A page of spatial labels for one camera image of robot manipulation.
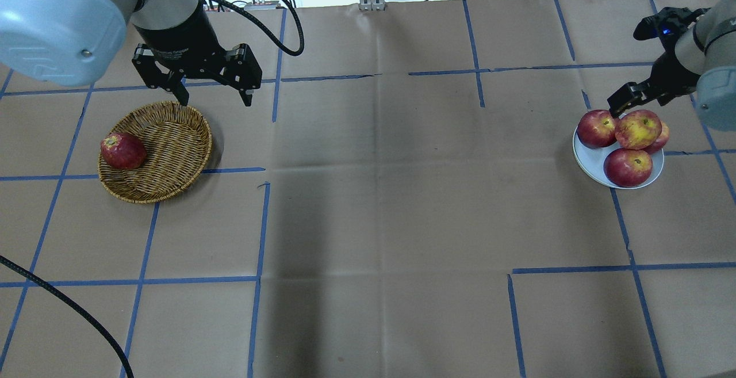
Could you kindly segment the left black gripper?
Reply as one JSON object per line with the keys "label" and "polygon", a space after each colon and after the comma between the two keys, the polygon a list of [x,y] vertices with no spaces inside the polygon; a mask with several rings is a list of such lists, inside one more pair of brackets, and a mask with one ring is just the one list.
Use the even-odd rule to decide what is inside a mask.
{"label": "left black gripper", "polygon": [[260,89],[262,69],[247,43],[225,51],[207,18],[190,18],[168,29],[136,26],[144,42],[132,55],[132,65],[149,89],[163,89],[180,106],[189,105],[183,76],[193,79],[222,79],[236,89],[245,107],[252,105]]}

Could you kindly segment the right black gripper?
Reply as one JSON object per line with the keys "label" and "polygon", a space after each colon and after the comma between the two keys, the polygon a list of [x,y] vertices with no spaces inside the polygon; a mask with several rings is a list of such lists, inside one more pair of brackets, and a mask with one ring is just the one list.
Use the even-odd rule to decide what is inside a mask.
{"label": "right black gripper", "polygon": [[673,52],[666,52],[654,62],[647,82],[625,83],[607,98],[609,113],[620,117],[627,110],[654,100],[663,107],[674,98],[693,93],[700,77],[701,74],[684,67]]}

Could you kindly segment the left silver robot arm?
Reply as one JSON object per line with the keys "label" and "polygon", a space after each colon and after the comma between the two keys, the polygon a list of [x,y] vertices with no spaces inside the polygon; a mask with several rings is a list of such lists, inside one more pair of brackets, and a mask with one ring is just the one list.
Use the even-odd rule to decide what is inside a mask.
{"label": "left silver robot arm", "polygon": [[183,80],[209,79],[251,105],[262,71],[249,45],[220,45],[208,0],[2,0],[2,64],[27,77],[73,87],[107,71],[134,26],[142,43],[131,62],[150,89],[186,105]]}

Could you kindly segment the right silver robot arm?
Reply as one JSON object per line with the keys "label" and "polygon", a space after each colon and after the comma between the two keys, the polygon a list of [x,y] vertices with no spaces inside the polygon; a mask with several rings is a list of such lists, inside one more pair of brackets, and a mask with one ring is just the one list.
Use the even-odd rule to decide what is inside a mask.
{"label": "right silver robot arm", "polygon": [[628,82],[608,98],[609,112],[620,117],[656,101],[665,106],[694,93],[699,120],[715,131],[735,129],[735,0],[713,7],[665,7],[641,19],[638,41],[657,38],[663,54],[642,82]]}

